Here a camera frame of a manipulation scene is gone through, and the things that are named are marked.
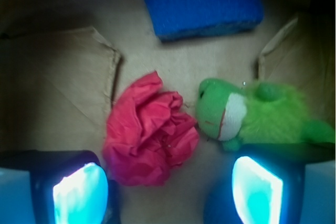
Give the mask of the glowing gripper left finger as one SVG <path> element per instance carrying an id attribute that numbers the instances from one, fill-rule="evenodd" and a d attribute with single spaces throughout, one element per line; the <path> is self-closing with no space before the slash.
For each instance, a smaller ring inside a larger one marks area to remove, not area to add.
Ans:
<path id="1" fill-rule="evenodd" d="M 1 223 L 120 223 L 118 195 L 92 151 L 1 152 Z"/>

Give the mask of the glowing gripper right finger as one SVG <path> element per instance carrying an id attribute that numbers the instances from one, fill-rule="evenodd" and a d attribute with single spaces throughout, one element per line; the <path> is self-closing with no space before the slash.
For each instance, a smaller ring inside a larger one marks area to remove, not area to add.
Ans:
<path id="1" fill-rule="evenodd" d="M 245 145 L 211 190 L 203 221 L 335 223 L 335 145 Z"/>

